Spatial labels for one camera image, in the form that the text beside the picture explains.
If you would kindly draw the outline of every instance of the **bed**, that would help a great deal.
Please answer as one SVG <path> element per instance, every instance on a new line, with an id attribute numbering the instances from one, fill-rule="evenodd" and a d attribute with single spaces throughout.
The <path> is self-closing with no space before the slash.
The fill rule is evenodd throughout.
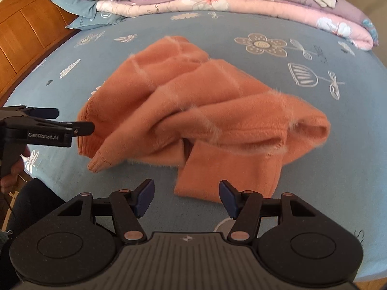
<path id="1" fill-rule="evenodd" d="M 364 249 L 357 281 L 387 276 L 387 70 L 371 51 L 349 43 L 345 47 L 339 36 L 301 23 L 256 14 L 199 10 L 127 18 L 88 31 L 64 28 L 75 17 L 48 0 L 0 3 L 2 104 L 54 107 L 60 111 L 58 121 L 74 121 L 130 54 L 165 35 L 185 36 L 212 58 L 299 96 L 327 115 L 332 125 L 328 141 L 284 166 L 273 197 L 293 192 L 352 232 Z M 257 35 L 286 45 L 277 54 L 264 48 L 253 54 L 246 45 L 249 40 L 253 45 Z M 154 179 L 155 199 L 141 219 L 147 234 L 207 232 L 228 222 L 220 204 L 174 195 L 174 168 L 124 162 L 93 174 L 76 143 L 69 149 L 30 149 L 27 172 L 66 200 L 80 192 L 106 197 Z M 112 228 L 109 219 L 98 222 Z M 260 234 L 272 226 L 274 220 L 265 219 Z"/>

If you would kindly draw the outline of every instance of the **orange sweater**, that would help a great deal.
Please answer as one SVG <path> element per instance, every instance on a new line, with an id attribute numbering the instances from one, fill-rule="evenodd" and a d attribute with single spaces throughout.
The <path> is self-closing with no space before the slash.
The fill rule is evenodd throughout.
<path id="1" fill-rule="evenodd" d="M 218 185 L 271 197 L 281 167 L 328 138 L 326 116 L 272 90 L 180 36 L 130 56 L 78 121 L 94 134 L 78 151 L 98 172 L 126 159 L 179 167 L 175 193 L 219 201 Z"/>

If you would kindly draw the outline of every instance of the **brown flower print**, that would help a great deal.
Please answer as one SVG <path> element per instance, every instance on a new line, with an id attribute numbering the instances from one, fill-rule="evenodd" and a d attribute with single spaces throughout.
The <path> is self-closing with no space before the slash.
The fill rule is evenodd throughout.
<path id="1" fill-rule="evenodd" d="M 288 44 L 281 39 L 267 39 L 265 35 L 252 33 L 248 38 L 238 37 L 234 39 L 236 43 L 246 46 L 246 50 L 252 54 L 270 53 L 273 56 L 285 58 L 288 53 L 283 49 Z"/>

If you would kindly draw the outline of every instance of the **headboard panel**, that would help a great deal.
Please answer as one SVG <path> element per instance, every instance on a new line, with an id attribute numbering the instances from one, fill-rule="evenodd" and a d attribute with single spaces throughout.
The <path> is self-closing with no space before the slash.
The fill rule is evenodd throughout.
<path id="1" fill-rule="evenodd" d="M 77 16 L 49 0 L 0 2 L 0 104 L 51 52 L 76 34 L 66 29 Z"/>

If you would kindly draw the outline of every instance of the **wooden floor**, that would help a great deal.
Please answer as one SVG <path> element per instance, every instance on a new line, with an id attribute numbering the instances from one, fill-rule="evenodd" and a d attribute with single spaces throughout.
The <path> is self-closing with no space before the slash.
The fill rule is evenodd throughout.
<path id="1" fill-rule="evenodd" d="M 356 285 L 361 290 L 379 290 L 383 285 L 387 283 L 387 278 L 374 280 L 370 282 L 358 282 Z"/>

